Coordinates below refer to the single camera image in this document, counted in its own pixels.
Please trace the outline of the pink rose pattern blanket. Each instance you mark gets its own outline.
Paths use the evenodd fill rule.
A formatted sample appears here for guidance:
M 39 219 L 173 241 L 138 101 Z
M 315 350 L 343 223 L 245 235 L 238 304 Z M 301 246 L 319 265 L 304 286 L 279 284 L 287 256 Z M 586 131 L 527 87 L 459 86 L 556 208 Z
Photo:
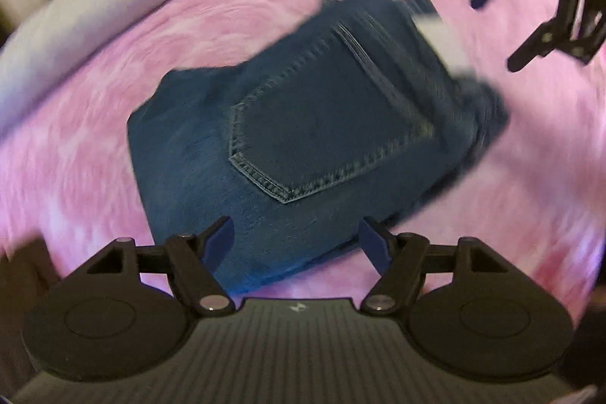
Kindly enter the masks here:
M 120 236 L 151 240 L 127 149 L 127 118 L 173 68 L 244 61 L 319 0 L 173 0 L 103 49 L 1 145 L 1 248 L 40 233 L 68 274 Z M 405 223 L 437 243 L 475 236 L 586 307 L 605 233 L 605 61 L 554 53 L 505 61 L 557 0 L 433 0 L 511 123 L 478 167 Z

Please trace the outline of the dark blue denim jeans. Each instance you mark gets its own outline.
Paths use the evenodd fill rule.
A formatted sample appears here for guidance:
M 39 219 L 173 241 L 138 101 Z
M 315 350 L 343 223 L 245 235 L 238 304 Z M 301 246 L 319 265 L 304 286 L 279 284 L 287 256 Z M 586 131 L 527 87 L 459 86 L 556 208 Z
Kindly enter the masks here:
M 430 0 L 323 0 L 241 64 L 167 73 L 127 122 L 155 243 L 230 217 L 216 279 L 245 293 L 436 198 L 508 124 L 498 92 L 447 62 L 441 27 Z

